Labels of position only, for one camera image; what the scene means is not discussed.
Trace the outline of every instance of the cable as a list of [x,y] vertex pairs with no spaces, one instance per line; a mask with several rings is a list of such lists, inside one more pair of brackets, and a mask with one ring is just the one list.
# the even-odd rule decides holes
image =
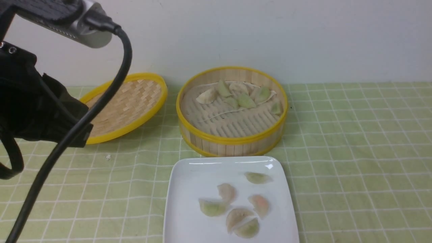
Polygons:
[[54,147],[48,158],[45,160],[44,164],[36,175],[32,186],[30,187],[29,193],[27,194],[27,197],[22,205],[21,211],[19,212],[15,224],[13,225],[13,228],[6,240],[6,243],[17,242],[18,237],[20,236],[24,228],[25,222],[27,221],[30,212],[33,209],[33,205],[36,202],[39,192],[41,191],[42,186],[47,179],[48,174],[54,167],[56,161],[62,155],[68,145],[74,140],[75,136],[79,134],[83,130],[83,128],[85,128],[85,126],[89,124],[96,117],[96,115],[98,115],[98,113],[108,104],[108,102],[112,99],[114,94],[116,94],[116,92],[122,85],[129,71],[130,64],[132,62],[132,45],[130,44],[128,36],[121,29],[121,27],[113,23],[109,17],[103,16],[102,14],[97,12],[90,13],[90,11],[89,14],[86,16],[86,23],[91,25],[95,29],[103,29],[103,31],[110,31],[120,38],[124,48],[123,62],[117,75],[115,76],[114,80],[112,81],[108,89],[105,91],[105,93],[95,103],[95,105],[77,122],[77,124],[72,127],[72,129],[66,134],[63,140],[61,140]]

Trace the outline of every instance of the white grid line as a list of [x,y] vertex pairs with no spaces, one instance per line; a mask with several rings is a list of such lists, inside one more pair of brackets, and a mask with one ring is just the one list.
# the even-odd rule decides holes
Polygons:
[[[31,156],[30,156],[29,160],[27,161],[27,163],[24,165],[24,167],[26,167],[26,166],[28,165],[28,163],[30,162],[30,159],[31,159]],[[14,189],[13,189],[11,195],[10,195],[9,201],[8,201],[8,203],[6,204],[6,207],[5,207],[3,213],[2,213],[1,216],[0,216],[0,220],[3,219],[3,216],[4,216],[4,214],[6,213],[7,208],[8,208],[8,206],[9,206],[10,202],[12,202],[12,198],[13,198],[13,196],[15,195],[16,189],[17,189],[18,186],[19,186],[19,182],[20,182],[20,180],[21,180],[22,174],[23,174],[23,173],[20,173],[20,175],[19,175],[18,182],[16,183],[16,185],[15,185],[15,187],[14,187]]]
[[[96,159],[96,154],[93,156],[92,167],[93,167],[93,164],[95,163],[95,159]],[[91,170],[89,170],[89,172],[87,173],[86,182],[84,183],[83,192],[81,193],[81,197],[79,198],[78,206],[76,207],[76,211],[75,211],[75,216],[74,216],[74,219],[73,219],[73,221],[72,221],[72,225],[70,226],[69,234],[67,235],[67,238],[68,238],[68,239],[70,239],[70,236],[71,236],[71,234],[72,234],[72,229],[73,229],[73,226],[75,225],[76,217],[78,216],[79,206],[81,205],[81,202],[82,202],[82,200],[83,200],[83,198],[84,198],[84,194],[85,194],[85,192],[86,192],[87,182],[89,181],[90,173],[91,173]]]
[[[387,106],[389,107],[389,109],[391,110],[390,106],[388,105],[388,102],[387,102],[385,99],[384,99],[384,101],[385,101],[385,103],[387,104]],[[388,139],[387,134],[385,133],[384,129],[382,129],[381,124],[378,123],[378,125],[379,125],[379,127],[381,128],[381,130],[383,131],[384,136],[386,137],[387,141],[390,142],[390,140]],[[393,150],[393,153],[395,154],[395,156],[396,156],[396,158],[397,158],[397,154],[394,152],[393,146],[391,146],[391,149]],[[396,202],[398,208],[400,208],[399,202],[397,201],[396,195],[394,194],[393,190],[391,189],[391,186],[390,186],[390,183],[389,183],[388,180],[387,180],[387,177],[384,176],[384,180],[385,180],[385,182],[387,183],[387,186],[389,187],[389,189],[391,190],[391,194],[392,194],[393,199],[395,200],[395,202]],[[400,211],[400,213],[402,214],[403,220],[405,221],[405,224],[406,224],[406,226],[408,227],[408,226],[409,226],[409,225],[408,225],[408,221],[407,221],[405,215],[403,214],[402,210]],[[412,236],[413,239],[414,239],[414,242],[417,242],[416,239],[415,239],[414,234],[412,233],[412,231],[410,231],[410,233],[411,233],[411,236]]]
[[[165,106],[163,106],[163,109],[164,109],[164,116],[162,116],[162,124],[164,123],[164,120],[165,120],[165,115],[166,115],[166,105]],[[162,147],[162,139],[161,140],[159,140],[159,151],[158,151],[158,157],[157,157],[157,161],[156,161],[156,165],[158,166],[159,165],[159,155],[160,155],[160,150],[161,150],[161,147]],[[155,187],[156,187],[156,175],[157,175],[157,172],[158,172],[158,167],[156,166],[156,168],[155,168],[155,176],[154,176],[154,179],[153,179],[153,188],[152,188],[152,197],[151,197],[151,199],[150,199],[150,209],[149,209],[149,214],[151,213],[151,211],[152,211],[152,205],[153,205],[153,195],[154,195],[154,193],[155,193]],[[146,243],[147,243],[147,241],[148,241],[148,235],[149,235],[149,230],[150,230],[150,216],[149,216],[149,218],[148,218],[148,220],[147,220],[147,232],[146,232]]]
[[[141,140],[140,140],[140,143],[139,143],[139,145],[138,145],[138,148],[141,147],[141,143],[142,143],[142,141],[143,141],[143,134],[144,134],[144,130],[141,131]],[[120,242],[123,241],[123,232],[124,232],[124,226],[125,226],[125,224],[126,224],[127,211],[128,211],[128,209],[129,209],[130,192],[131,192],[131,189],[132,189],[133,176],[134,176],[134,174],[135,174],[135,168],[137,167],[137,157],[138,157],[138,152],[137,152],[137,155],[135,155],[135,160],[134,160],[134,162],[133,162],[132,176],[130,177],[129,191],[127,192],[127,203],[126,203],[126,210],[124,211],[124,219],[123,219],[123,223],[122,223],[122,226],[121,226],[121,233],[120,233],[120,238],[121,238],[121,239],[120,239]]]
[[[287,152],[286,152],[286,145],[285,145],[285,141],[284,141],[284,139],[283,139],[283,137],[282,137],[282,144],[283,144],[283,147],[284,147],[284,152],[285,152],[285,159],[287,160],[287,166],[288,166],[288,173],[289,173],[289,176],[291,176],[291,170],[289,169],[289,159],[288,159],[288,154],[287,154]],[[297,191],[296,191],[296,189],[295,189],[295,183],[294,183],[294,180],[287,180],[287,182],[292,182],[292,189],[294,190],[294,198],[295,198],[295,201],[296,201],[296,203],[297,203],[297,207],[299,207],[299,200],[297,199]],[[302,217],[302,215],[301,214],[298,214],[298,216],[300,217],[300,223],[302,224],[302,228],[303,228],[303,230],[305,230],[306,228],[305,228],[305,223],[304,223],[304,221],[303,221],[303,217]]]
[[[325,88],[324,88],[324,90],[325,90],[325,92],[326,92],[327,98],[329,98],[327,90],[326,90]],[[363,135],[366,137],[366,134],[364,133],[363,127],[360,125],[359,120],[358,120],[358,118],[357,118],[357,114],[356,114],[354,111],[353,111],[353,113],[354,113],[354,117],[356,118],[356,121],[358,122],[358,125],[360,126],[360,128],[361,128],[361,130],[362,130],[362,132],[363,132]],[[345,142],[346,142],[347,144],[349,144],[349,142],[348,142],[348,138],[346,137],[345,134],[343,134],[343,137],[345,138]],[[358,164],[358,161],[357,161],[357,158],[354,156],[354,152],[353,152],[351,146],[349,146],[349,151],[351,152],[351,156],[353,157],[353,159],[354,159],[354,161],[355,161],[355,164],[356,164],[357,170],[358,170],[358,171],[361,171],[361,170],[360,170],[360,167],[359,167],[359,164]],[[368,190],[368,188],[367,188],[367,186],[366,186],[366,183],[365,183],[365,178],[364,178],[364,176],[361,175],[360,178],[362,179],[362,183],[363,183],[363,186],[364,186],[365,190],[366,190],[367,192],[369,192],[369,190]],[[373,202],[373,200],[372,200],[372,197],[371,197],[370,193],[367,193],[367,195],[368,195],[368,199],[369,199],[369,201],[370,201],[370,203],[371,203],[371,205],[372,205],[372,207],[373,207],[373,209],[374,209],[375,215],[376,215],[376,217],[378,218],[378,222],[379,222],[379,224],[380,224],[380,226],[381,226],[381,229],[382,229],[382,231],[383,231],[384,237],[386,238],[387,241],[389,241],[389,240],[388,240],[388,236],[387,236],[386,232],[384,231],[384,226],[383,226],[383,224],[382,224],[382,222],[381,222],[381,219],[380,219],[379,216],[378,216],[377,208],[375,207],[375,204],[374,204],[374,202]]]
[[[321,130],[321,133],[322,133],[322,132],[323,132],[323,129],[322,129],[322,127],[321,127],[321,124],[319,125],[319,127],[320,127],[320,130]],[[334,160],[334,159],[333,159],[333,155],[331,154],[331,151],[330,151],[330,149],[329,149],[329,147],[328,147],[327,140],[326,140],[325,138],[324,138],[324,142],[325,142],[325,144],[326,144],[326,146],[327,146],[327,150],[328,150],[328,153],[329,153],[331,159]],[[334,163],[332,163],[332,165],[333,165],[334,171],[337,171],[337,170],[336,170],[336,166],[334,165]],[[315,174],[315,170],[314,170],[314,166],[313,166],[312,164],[311,164],[311,167],[312,167],[312,171],[313,171],[313,173],[314,173],[314,176],[316,176],[316,174]],[[340,189],[342,190],[342,192],[344,192],[344,189],[343,189],[342,183],[340,182],[340,177],[339,177],[339,175],[336,174],[336,177],[337,177],[337,181],[338,181],[338,183],[339,183]],[[318,184],[318,181],[317,181],[317,178],[316,178],[316,177],[315,177],[315,181],[316,181],[316,183],[317,183],[318,190],[321,190],[320,185]],[[322,199],[322,196],[320,195],[320,197],[321,197],[321,203],[322,203],[322,205],[323,205],[323,208],[325,209],[325,204],[324,204],[324,201],[323,201],[323,199]],[[354,227],[357,229],[357,223],[356,223],[356,221],[355,221],[355,219],[354,219],[353,213],[352,213],[351,210],[350,210],[350,206],[349,206],[349,203],[348,203],[348,199],[346,198],[346,194],[345,194],[345,193],[343,194],[343,198],[345,199],[345,203],[346,203],[346,205],[348,206],[349,214],[350,214],[351,219],[352,219],[352,221],[353,221],[353,223],[354,223]],[[357,231],[357,237],[359,238],[360,242],[362,243],[362,238],[360,237],[360,234],[359,234],[358,231]]]
[[[111,168],[111,172],[109,173],[108,184],[111,182],[111,176],[112,176],[112,172],[114,171],[114,165],[117,163],[119,149],[120,149],[120,143],[118,143],[118,145],[117,145],[117,151],[115,153],[114,164],[113,164],[113,166]],[[102,213],[103,213],[103,210],[104,210],[104,205],[105,205],[105,202],[107,201],[108,191],[109,191],[109,185],[107,185],[107,188],[105,190],[105,196],[104,196],[104,200],[102,201],[101,210],[99,212],[99,219],[98,219],[98,222],[97,222],[97,225],[96,225],[96,230],[95,230],[95,234],[94,234],[94,237],[93,237],[94,238],[93,239],[93,243],[95,243],[96,236],[98,235],[99,225],[101,223],[101,218],[102,218]]]
[[[392,108],[390,108],[389,110],[390,110],[390,112],[394,115],[394,111],[392,110]],[[404,135],[405,135],[405,136],[408,138],[408,140],[410,141],[410,138],[406,135],[405,131],[402,130],[402,132],[404,133]],[[415,153],[417,154],[417,156],[420,157],[420,154],[419,154],[419,152],[417,151],[416,147],[413,146],[413,145],[411,145],[411,147],[414,149],[414,151],[415,151]],[[391,147],[391,149],[393,150],[395,156],[398,157],[397,154],[396,154],[396,151],[395,151],[394,148],[393,148],[393,146]],[[400,160],[399,160],[399,163],[400,163],[400,166],[402,167],[403,172],[406,173],[405,167],[403,166],[403,164],[402,164],[402,162],[401,162]],[[413,182],[411,181],[410,177],[407,176],[407,178],[408,178],[408,181],[410,182],[412,188],[415,189],[414,184],[413,184]],[[423,204],[422,199],[421,199],[421,197],[419,196],[419,194],[418,194],[416,191],[415,191],[415,194],[416,194],[417,198],[419,199],[420,203],[422,204],[422,206],[424,207],[424,204]],[[393,193],[393,196],[394,196],[394,199],[395,199],[397,205],[399,206],[399,202],[397,201],[397,198],[396,198],[396,196],[394,195],[394,193]],[[425,211],[426,211],[426,215],[429,217],[429,220],[432,222],[432,217],[431,217],[431,215],[429,214],[429,212],[428,212],[427,210],[425,210]],[[408,225],[408,221],[407,221],[406,218],[405,218],[405,215],[402,215],[402,216],[403,216],[403,218],[405,219],[405,222],[407,223],[407,226],[409,226],[409,225]]]

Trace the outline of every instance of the plate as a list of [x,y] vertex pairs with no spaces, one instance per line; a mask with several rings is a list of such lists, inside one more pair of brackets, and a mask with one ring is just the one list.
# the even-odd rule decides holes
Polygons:
[[[265,173],[272,181],[256,185],[245,172]],[[230,209],[219,217],[207,217],[198,198],[219,199],[217,186],[229,183],[237,190]],[[226,216],[236,206],[252,205],[248,197],[261,194],[270,204],[269,214],[260,223],[259,233],[243,239],[226,231]],[[171,172],[165,206],[164,243],[298,243],[299,233],[288,183],[279,161],[267,156],[195,158],[178,161]]]

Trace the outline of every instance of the bamboo steamer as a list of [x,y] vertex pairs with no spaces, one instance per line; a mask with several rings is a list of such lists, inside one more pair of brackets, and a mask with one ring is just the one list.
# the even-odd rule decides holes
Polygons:
[[[96,87],[80,101],[93,107],[111,82]],[[93,129],[87,144],[103,143],[138,128],[162,108],[167,95],[168,89],[161,76],[152,73],[128,75],[111,101],[92,120]]]
[[[221,97],[209,105],[196,102],[199,94],[219,80],[267,86],[273,95],[257,108],[237,112],[224,113],[227,104]],[[274,102],[282,105],[281,115],[270,113]],[[288,107],[285,91],[274,78],[247,67],[217,67],[197,74],[183,86],[176,101],[183,139],[192,149],[207,157],[267,153],[282,137]]]

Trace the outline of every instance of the table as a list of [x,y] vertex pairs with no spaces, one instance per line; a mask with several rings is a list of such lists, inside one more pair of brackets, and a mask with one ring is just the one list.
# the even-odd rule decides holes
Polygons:
[[[110,142],[69,148],[30,215],[20,242],[161,243],[173,165],[199,157],[181,139],[170,86],[160,112]],[[430,242],[432,83],[284,85],[290,111],[278,159],[300,241]],[[90,87],[71,87],[82,96]],[[38,169],[54,147],[19,140],[25,170],[0,181],[6,239]],[[7,161],[3,148],[0,160]]]

